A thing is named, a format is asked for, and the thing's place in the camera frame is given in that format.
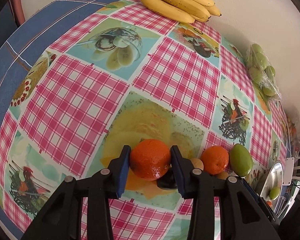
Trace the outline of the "green jujube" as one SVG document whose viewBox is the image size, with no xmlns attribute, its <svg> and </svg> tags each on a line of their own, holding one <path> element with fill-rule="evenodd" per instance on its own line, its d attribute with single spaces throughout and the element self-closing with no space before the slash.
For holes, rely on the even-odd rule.
<svg viewBox="0 0 300 240">
<path fill-rule="evenodd" d="M 280 189 L 279 186 L 273 187 L 273 188 L 269 191 L 269 194 L 268 194 L 270 200 L 276 199 L 276 198 L 279 196 L 280 192 L 281 192 L 281 189 Z"/>
</svg>

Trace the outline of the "large green jujube fruit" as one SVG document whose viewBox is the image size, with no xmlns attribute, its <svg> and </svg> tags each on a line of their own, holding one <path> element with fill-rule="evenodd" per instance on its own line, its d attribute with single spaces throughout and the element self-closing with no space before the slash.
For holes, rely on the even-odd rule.
<svg viewBox="0 0 300 240">
<path fill-rule="evenodd" d="M 232 170 L 239 177 L 245 177 L 252 170 L 254 162 L 249 151 L 241 144 L 235 144 L 229 152 Z"/>
</svg>

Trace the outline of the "orange tangerine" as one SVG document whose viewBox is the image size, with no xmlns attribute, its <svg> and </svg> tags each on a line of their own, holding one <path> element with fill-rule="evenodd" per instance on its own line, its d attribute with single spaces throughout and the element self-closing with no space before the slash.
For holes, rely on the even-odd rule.
<svg viewBox="0 0 300 240">
<path fill-rule="evenodd" d="M 216 175 L 227 167 L 229 154 L 222 146 L 210 146 L 202 152 L 200 159 L 203 162 L 204 170 L 211 175 Z"/>
<path fill-rule="evenodd" d="M 139 178 L 154 181 L 166 174 L 171 164 L 168 146 L 157 139 L 146 139 L 131 151 L 129 165 Z"/>
</svg>

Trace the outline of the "brown longan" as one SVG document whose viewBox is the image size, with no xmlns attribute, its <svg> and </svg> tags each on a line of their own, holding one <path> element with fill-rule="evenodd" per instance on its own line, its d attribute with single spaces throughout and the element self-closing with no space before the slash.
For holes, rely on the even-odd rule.
<svg viewBox="0 0 300 240">
<path fill-rule="evenodd" d="M 228 176 L 229 176 L 229 174 L 226 171 L 223 171 L 223 172 L 215 175 L 216 178 L 223 179 L 223 180 L 226 180 L 226 178 L 228 178 Z"/>
<path fill-rule="evenodd" d="M 200 169 L 202 171 L 204 170 L 204 164 L 203 164 L 203 162 L 200 159 L 198 159 L 198 158 L 191 158 L 190 161 L 191 161 L 192 165 L 194 166 L 194 168 L 198 168 L 198 169 Z"/>
</svg>

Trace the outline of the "silver metal plate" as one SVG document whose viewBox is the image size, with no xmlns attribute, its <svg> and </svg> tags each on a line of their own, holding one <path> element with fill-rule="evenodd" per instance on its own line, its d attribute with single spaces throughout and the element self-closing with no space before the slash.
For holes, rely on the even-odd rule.
<svg viewBox="0 0 300 240">
<path fill-rule="evenodd" d="M 256 191 L 259 194 L 259 196 L 262 197 L 266 202 L 268 201 L 272 202 L 273 200 L 270 200 L 268 196 L 269 191 L 276 186 L 279 186 L 282 191 L 282 180 L 283 180 L 283 166 L 281 161 L 277 160 L 275 161 L 273 166 L 269 169 L 269 171 L 262 176 L 262 178 L 260 179 L 257 185 Z"/>
</svg>

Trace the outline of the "white plastic box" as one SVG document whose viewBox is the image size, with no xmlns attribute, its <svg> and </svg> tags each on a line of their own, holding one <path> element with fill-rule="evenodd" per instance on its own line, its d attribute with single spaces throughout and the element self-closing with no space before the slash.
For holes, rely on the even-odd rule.
<svg viewBox="0 0 300 240">
<path fill-rule="evenodd" d="M 283 186 L 289 186 L 292 182 L 292 176 L 294 171 L 294 157 L 286 158 L 285 168 L 283 170 Z"/>
</svg>

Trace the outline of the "clear box of longans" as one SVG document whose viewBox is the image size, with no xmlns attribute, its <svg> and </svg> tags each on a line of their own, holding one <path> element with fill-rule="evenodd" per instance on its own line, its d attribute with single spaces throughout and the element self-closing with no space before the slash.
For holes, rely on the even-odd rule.
<svg viewBox="0 0 300 240">
<path fill-rule="evenodd" d="M 297 110 L 287 114 L 291 155 L 294 160 L 300 159 L 300 116 Z"/>
</svg>

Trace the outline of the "plastic pack green jujubes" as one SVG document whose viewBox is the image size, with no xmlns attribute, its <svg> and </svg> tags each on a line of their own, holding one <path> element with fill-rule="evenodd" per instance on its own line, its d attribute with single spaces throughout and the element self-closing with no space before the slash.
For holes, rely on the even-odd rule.
<svg viewBox="0 0 300 240">
<path fill-rule="evenodd" d="M 282 100 L 275 80 L 275 69 L 259 44 L 252 43 L 247 49 L 245 65 L 250 79 L 258 85 L 264 96 L 271 100 Z"/>
</svg>

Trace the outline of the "pink checkered fruit tablecloth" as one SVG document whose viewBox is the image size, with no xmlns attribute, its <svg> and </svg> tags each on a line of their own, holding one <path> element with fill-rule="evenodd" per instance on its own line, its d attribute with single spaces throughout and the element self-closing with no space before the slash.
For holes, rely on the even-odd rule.
<svg viewBox="0 0 300 240">
<path fill-rule="evenodd" d="M 45 50 L 13 94 L 0 130 L 19 122 L 0 179 L 0 220 L 20 238 L 66 173 L 34 146 L 27 128 L 46 139 L 75 107 L 105 124 L 86 172 L 108 166 L 124 145 L 144 139 L 177 145 L 185 158 L 210 146 L 243 144 L 256 186 L 276 160 L 290 156 L 287 121 L 251 82 L 240 52 L 205 23 L 177 23 L 140 0 L 111 2 L 103 20 L 64 54 Z"/>
</svg>

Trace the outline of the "blue plaid undercloth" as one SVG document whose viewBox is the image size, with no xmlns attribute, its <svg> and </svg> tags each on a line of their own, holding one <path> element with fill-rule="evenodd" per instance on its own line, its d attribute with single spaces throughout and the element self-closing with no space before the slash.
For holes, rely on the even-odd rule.
<svg viewBox="0 0 300 240">
<path fill-rule="evenodd" d="M 0 128 L 8 116 L 13 94 L 40 55 L 45 50 L 64 54 L 103 20 L 97 10 L 116 1 L 119 0 L 55 0 L 4 40 L 0 48 Z M 34 146 L 43 149 L 48 161 L 80 177 L 96 154 L 105 124 L 80 114 L 75 107 L 61 119 L 66 124 L 48 134 L 57 140 L 52 146 L 31 128 L 25 134 L 35 138 Z M 8 123 L 7 132 L 0 130 L 0 179 L 4 178 L 6 158 L 18 129 L 19 122 L 13 120 Z"/>
</svg>

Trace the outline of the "pink chair back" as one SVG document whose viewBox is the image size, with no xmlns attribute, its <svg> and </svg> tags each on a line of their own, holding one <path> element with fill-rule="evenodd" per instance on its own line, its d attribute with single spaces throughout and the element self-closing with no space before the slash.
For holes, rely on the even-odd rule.
<svg viewBox="0 0 300 240">
<path fill-rule="evenodd" d="M 25 22 L 21 0 L 9 0 L 9 5 L 16 25 L 21 26 Z"/>
</svg>

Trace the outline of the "yellow banana bunch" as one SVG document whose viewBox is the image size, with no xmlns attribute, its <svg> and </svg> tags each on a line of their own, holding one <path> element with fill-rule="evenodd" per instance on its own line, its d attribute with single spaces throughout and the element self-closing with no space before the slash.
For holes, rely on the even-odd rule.
<svg viewBox="0 0 300 240">
<path fill-rule="evenodd" d="M 181 23 L 207 22 L 222 14 L 213 0 L 140 0 L 152 12 Z"/>
</svg>

